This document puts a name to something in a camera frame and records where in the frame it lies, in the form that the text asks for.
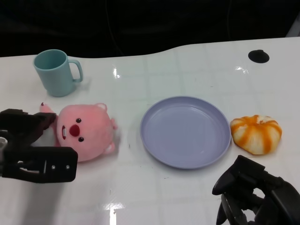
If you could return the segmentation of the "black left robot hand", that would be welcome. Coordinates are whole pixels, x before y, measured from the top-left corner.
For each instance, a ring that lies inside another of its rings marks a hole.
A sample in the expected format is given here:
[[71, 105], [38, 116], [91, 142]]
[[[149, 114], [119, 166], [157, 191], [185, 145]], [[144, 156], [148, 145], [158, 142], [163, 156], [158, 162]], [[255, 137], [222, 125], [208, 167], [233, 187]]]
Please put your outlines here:
[[72, 182], [78, 154], [71, 147], [32, 146], [56, 114], [30, 115], [19, 109], [0, 113], [0, 175], [33, 183]]

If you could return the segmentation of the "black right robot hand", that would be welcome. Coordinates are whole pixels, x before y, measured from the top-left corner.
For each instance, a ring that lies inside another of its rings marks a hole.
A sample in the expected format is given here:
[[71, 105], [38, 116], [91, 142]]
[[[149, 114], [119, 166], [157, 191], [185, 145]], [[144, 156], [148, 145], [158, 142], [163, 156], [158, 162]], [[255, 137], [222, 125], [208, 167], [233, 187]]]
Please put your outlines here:
[[218, 225], [300, 223], [300, 194], [294, 186], [242, 155], [218, 179], [212, 193], [221, 196]]

